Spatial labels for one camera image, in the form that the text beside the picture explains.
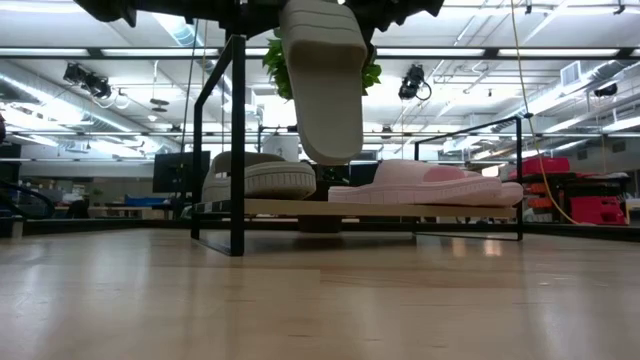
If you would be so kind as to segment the white sneaker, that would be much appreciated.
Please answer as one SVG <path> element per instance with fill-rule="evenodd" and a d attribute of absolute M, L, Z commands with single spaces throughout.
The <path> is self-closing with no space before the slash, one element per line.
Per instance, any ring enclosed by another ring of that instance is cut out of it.
<path fill-rule="evenodd" d="M 244 193 L 246 198 L 303 200 L 316 191 L 316 174 L 304 162 L 290 162 L 268 153 L 245 153 Z M 214 157 L 205 177 L 203 202 L 231 199 L 232 154 Z"/>

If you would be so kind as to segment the green potted plant black pot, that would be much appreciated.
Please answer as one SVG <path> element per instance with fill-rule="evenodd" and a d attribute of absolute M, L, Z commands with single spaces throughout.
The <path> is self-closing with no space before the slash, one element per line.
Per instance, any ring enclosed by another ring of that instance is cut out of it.
<path fill-rule="evenodd" d="M 276 85 L 277 94 L 285 100 L 293 99 L 293 91 L 286 66 L 282 41 L 279 37 L 269 40 L 269 50 L 262 60 L 262 65 L 267 68 L 267 73 Z M 381 66 L 375 63 L 373 58 L 365 62 L 362 70 L 362 90 L 367 95 L 367 89 L 379 84 L 382 73 Z M 327 201 L 328 190 L 331 186 L 345 185 L 346 181 L 335 171 L 334 167 L 309 164 L 316 175 L 316 191 L 306 198 L 306 201 Z M 342 228 L 341 216 L 329 215 L 301 215 L 298 217 L 298 226 L 301 232 L 329 234 L 338 233 Z"/>

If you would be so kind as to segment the white box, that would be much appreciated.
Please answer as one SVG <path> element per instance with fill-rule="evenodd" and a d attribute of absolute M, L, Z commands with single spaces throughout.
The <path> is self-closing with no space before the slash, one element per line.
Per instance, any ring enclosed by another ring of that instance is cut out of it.
<path fill-rule="evenodd" d="M 299 138 L 289 135 L 270 135 L 262 141 L 262 153 L 278 155 L 289 162 L 298 162 Z"/>

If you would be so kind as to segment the black computer monitor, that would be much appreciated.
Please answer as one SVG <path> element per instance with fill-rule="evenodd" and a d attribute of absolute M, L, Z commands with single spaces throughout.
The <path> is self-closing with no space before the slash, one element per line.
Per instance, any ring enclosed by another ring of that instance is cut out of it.
<path fill-rule="evenodd" d="M 194 175 L 196 166 L 193 154 L 157 154 L 154 158 L 152 191 L 154 193 L 185 193 L 201 188 L 209 171 L 211 158 L 209 151 L 200 155 L 199 176 Z"/>

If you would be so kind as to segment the black ceiling spotlights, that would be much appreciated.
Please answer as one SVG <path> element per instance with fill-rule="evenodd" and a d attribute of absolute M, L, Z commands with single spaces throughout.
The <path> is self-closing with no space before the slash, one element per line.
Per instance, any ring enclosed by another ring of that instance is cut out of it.
<path fill-rule="evenodd" d="M 107 99 L 112 95 L 107 77 L 89 71 L 78 63 L 67 64 L 63 79 L 71 85 L 79 86 L 94 98 Z"/>

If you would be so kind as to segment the black desk partition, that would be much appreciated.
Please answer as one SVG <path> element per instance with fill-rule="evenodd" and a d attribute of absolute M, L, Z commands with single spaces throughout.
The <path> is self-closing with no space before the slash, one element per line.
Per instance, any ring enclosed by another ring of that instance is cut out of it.
<path fill-rule="evenodd" d="M 371 184 L 374 180 L 379 163 L 363 163 L 349 165 L 349 185 L 358 187 Z"/>

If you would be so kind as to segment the red storage bin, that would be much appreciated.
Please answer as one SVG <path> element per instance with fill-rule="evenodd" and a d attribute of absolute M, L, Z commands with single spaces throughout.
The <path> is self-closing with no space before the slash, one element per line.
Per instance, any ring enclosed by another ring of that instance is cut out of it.
<path fill-rule="evenodd" d="M 522 177 L 570 173 L 569 160 L 565 157 L 530 157 L 522 162 Z"/>

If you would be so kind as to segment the black storage rack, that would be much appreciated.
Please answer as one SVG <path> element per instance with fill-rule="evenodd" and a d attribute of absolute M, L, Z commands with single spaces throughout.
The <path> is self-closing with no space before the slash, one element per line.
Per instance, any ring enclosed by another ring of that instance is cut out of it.
<path fill-rule="evenodd" d="M 630 177 L 626 173 L 604 175 L 566 173 L 523 178 L 524 221 L 533 223 L 578 223 L 571 217 L 570 199 L 582 196 L 615 196 L 626 214 L 626 188 Z"/>

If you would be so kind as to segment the red crate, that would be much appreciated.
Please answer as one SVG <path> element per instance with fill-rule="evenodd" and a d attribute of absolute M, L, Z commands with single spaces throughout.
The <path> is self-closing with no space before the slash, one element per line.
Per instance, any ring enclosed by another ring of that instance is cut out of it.
<path fill-rule="evenodd" d="M 627 224 L 619 199 L 615 196 L 582 196 L 570 199 L 571 217 L 578 223 L 594 225 Z"/>

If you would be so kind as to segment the black frame wooden board shelf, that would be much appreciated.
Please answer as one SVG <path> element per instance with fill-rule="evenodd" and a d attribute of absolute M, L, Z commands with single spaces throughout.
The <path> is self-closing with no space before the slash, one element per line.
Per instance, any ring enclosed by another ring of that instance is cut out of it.
<path fill-rule="evenodd" d="M 435 233 L 458 232 L 463 238 L 471 238 L 474 232 L 510 233 L 521 241 L 524 235 L 522 208 L 463 207 L 445 205 L 365 205 L 354 203 L 329 203 L 318 201 L 247 199 L 244 196 L 245 173 L 245 111 L 241 87 L 245 85 L 246 38 L 231 34 L 225 47 L 220 51 L 219 60 L 207 79 L 194 105 L 194 149 L 193 161 L 198 163 L 202 150 L 203 107 L 213 86 L 223 77 L 227 69 L 232 70 L 232 112 L 231 112 L 231 198 L 218 202 L 203 202 L 199 187 L 193 191 L 193 213 L 191 218 L 191 238 L 219 253 L 230 257 L 241 257 L 245 253 L 245 231 L 276 231 L 279 224 L 251 223 L 250 215 L 286 215 L 329 217 L 397 217 L 407 218 L 407 223 L 355 224 L 351 231 L 388 231 Z M 507 225 L 454 225 L 422 224 L 422 217 L 493 216 L 513 217 L 514 224 Z"/>

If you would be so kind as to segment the black metal table frame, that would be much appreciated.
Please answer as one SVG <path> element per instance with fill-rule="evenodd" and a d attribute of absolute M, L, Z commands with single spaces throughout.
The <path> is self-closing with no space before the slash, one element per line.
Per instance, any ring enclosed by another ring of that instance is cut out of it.
<path fill-rule="evenodd" d="M 34 220 L 24 224 L 23 234 L 44 235 L 74 232 L 123 230 L 135 228 L 189 229 L 191 222 L 178 220 L 142 219 L 81 219 L 81 220 Z M 640 243 L 640 227 L 597 226 L 567 224 L 436 224 L 436 223 L 390 223 L 365 222 L 344 223 L 348 232 L 416 232 L 416 233 L 517 233 L 564 237 L 580 237 L 611 241 Z"/>

